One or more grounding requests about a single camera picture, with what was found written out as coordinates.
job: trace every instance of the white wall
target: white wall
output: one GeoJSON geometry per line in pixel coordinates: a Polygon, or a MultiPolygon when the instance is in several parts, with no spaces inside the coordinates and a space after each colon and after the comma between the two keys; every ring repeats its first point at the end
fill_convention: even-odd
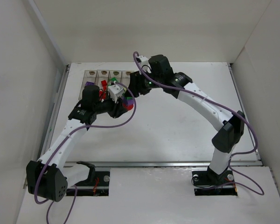
{"type": "Polygon", "coordinates": [[[280,193],[280,0],[272,0],[233,65],[259,153],[273,168],[280,193]]]}
{"type": "Polygon", "coordinates": [[[35,0],[68,62],[234,62],[270,0],[35,0]]]}
{"type": "Polygon", "coordinates": [[[13,223],[56,76],[21,0],[0,0],[0,224],[13,223]]]}

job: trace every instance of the purple block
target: purple block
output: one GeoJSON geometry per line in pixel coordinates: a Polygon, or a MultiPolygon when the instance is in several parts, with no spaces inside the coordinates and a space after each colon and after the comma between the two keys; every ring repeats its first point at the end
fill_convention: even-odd
{"type": "Polygon", "coordinates": [[[92,83],[92,82],[86,82],[85,86],[87,86],[87,85],[94,85],[94,83],[92,83]]]}

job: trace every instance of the silver bolt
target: silver bolt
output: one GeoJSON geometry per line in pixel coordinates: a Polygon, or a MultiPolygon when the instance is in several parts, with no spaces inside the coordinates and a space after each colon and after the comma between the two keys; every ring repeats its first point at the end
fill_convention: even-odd
{"type": "Polygon", "coordinates": [[[234,180],[234,177],[233,177],[232,174],[228,174],[228,175],[227,175],[227,178],[228,178],[228,180],[230,180],[230,181],[233,181],[233,180],[234,180]]]}
{"type": "Polygon", "coordinates": [[[110,181],[110,177],[108,175],[104,176],[104,181],[105,182],[109,182],[110,181]]]}
{"type": "Polygon", "coordinates": [[[193,181],[195,181],[195,182],[198,181],[199,180],[198,177],[199,176],[197,174],[193,175],[193,181]]]}

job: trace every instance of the screw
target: screw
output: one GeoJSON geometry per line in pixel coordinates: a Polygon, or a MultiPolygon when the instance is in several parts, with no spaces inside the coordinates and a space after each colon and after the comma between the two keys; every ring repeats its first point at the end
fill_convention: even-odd
{"type": "Polygon", "coordinates": [[[228,175],[227,175],[227,178],[228,178],[228,180],[230,180],[230,181],[233,181],[233,180],[234,180],[234,177],[233,177],[232,174],[228,174],[228,175]]]}
{"type": "Polygon", "coordinates": [[[193,181],[195,181],[195,182],[199,181],[198,177],[199,176],[197,174],[193,175],[193,181]]]}
{"type": "Polygon", "coordinates": [[[109,182],[110,181],[110,177],[108,175],[104,176],[104,181],[105,182],[109,182]]]}

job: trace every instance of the robotic arm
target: robotic arm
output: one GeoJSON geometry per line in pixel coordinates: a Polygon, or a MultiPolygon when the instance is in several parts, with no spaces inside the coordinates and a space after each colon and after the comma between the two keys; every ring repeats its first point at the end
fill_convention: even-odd
{"type": "MultiPolygon", "coordinates": [[[[174,73],[165,56],[156,55],[150,59],[138,56],[137,61],[148,76],[158,83],[197,92],[205,98],[211,99],[196,86],[190,77],[182,72],[174,73]]],[[[160,86],[150,82],[140,71],[137,71],[130,74],[128,88],[135,97],[138,97],[139,95],[146,95],[151,89],[160,88],[160,86]]],[[[230,112],[222,111],[216,105],[212,105],[204,99],[189,93],[167,88],[163,88],[163,90],[193,107],[218,131],[212,139],[215,147],[212,161],[207,171],[199,177],[202,179],[201,185],[218,185],[225,177],[231,153],[244,133],[243,121],[230,112]]],[[[38,161],[30,161],[27,165],[29,193],[34,194],[36,181],[44,164],[49,161],[49,158],[62,142],[63,145],[49,162],[41,178],[37,195],[59,202],[68,186],[83,180],[93,181],[95,167],[90,163],[80,161],[67,170],[64,170],[63,167],[75,144],[88,131],[88,128],[84,128],[84,126],[91,125],[98,114],[107,112],[111,117],[118,118],[123,113],[131,110],[131,102],[128,100],[131,94],[128,91],[125,92],[122,86],[111,84],[108,86],[108,93],[110,96],[105,100],[101,100],[98,86],[90,85],[84,88],[82,99],[70,113],[69,120],[55,143],[38,161]]]]}

